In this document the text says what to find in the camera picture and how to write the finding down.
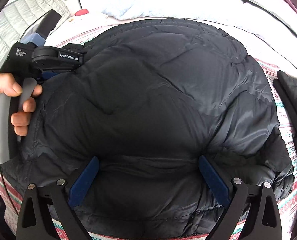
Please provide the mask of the person's left hand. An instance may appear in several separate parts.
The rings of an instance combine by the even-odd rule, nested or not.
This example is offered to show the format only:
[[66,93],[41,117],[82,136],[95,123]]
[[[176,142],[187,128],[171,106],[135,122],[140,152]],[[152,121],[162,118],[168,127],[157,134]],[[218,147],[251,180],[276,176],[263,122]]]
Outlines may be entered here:
[[[0,94],[4,93],[10,97],[20,96],[23,89],[15,81],[10,73],[0,74]],[[17,135],[25,137],[28,133],[31,115],[36,109],[35,97],[42,94],[42,86],[36,85],[32,95],[23,103],[23,109],[11,115],[11,124],[14,126],[14,131]]]

